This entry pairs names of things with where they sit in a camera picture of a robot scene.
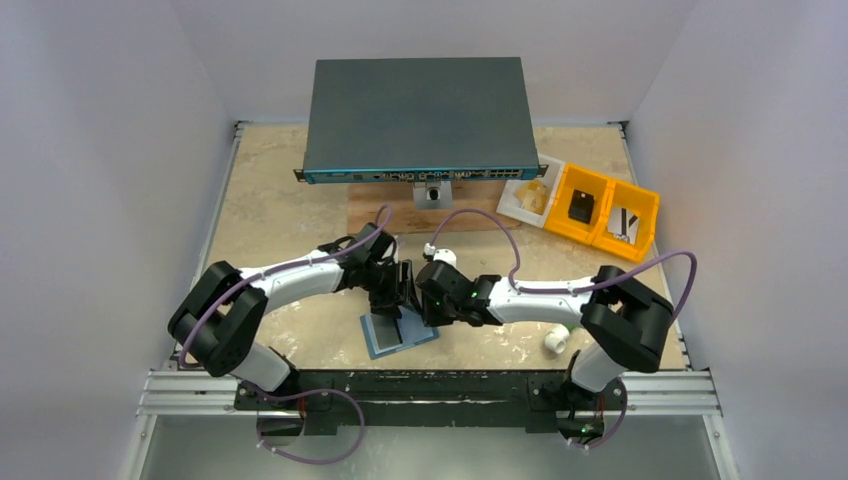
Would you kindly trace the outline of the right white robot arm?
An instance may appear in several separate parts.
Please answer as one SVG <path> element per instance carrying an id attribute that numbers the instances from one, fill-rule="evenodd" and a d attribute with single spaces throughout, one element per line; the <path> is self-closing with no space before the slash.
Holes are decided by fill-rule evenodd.
<path id="1" fill-rule="evenodd" d="M 564 399 L 584 407 L 612 380 L 634 371 L 659 370 L 674 308 L 660 294 L 612 265 L 571 281 L 515 281 L 499 275 L 474 280 L 434 260 L 418 273 L 422 319 L 441 327 L 518 322 L 580 326 L 592 344 L 578 353 L 561 381 Z"/>

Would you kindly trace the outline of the grey card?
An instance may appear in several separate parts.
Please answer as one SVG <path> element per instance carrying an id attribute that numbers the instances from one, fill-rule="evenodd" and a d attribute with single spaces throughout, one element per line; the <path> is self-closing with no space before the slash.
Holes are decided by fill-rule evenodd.
<path id="1" fill-rule="evenodd" d="M 381 315 L 367 315 L 365 330 L 375 352 L 388 351 L 402 344 L 397 320 Z"/>

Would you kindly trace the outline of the blue card holder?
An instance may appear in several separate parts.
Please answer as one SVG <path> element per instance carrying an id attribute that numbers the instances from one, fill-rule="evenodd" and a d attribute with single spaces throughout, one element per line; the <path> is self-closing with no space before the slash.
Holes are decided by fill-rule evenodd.
<path id="1" fill-rule="evenodd" d="M 368 313 L 360 317 L 368 355 L 376 360 L 440 337 L 438 329 L 425 324 L 418 313 L 405 307 L 397 319 Z"/>

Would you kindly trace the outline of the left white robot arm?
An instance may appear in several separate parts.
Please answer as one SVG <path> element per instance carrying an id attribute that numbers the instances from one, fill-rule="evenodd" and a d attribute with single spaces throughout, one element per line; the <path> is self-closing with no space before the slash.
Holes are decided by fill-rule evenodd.
<path id="1" fill-rule="evenodd" d="M 309 297 L 356 288 L 367 293 L 373 314 L 398 319 L 419 307 L 411 261 L 399 258 L 395 238 L 373 222 L 279 264 L 238 269 L 213 263 L 167 331 L 210 376 L 232 375 L 258 388 L 272 408 L 284 409 L 297 399 L 299 373 L 283 354 L 257 342 L 263 318 Z"/>

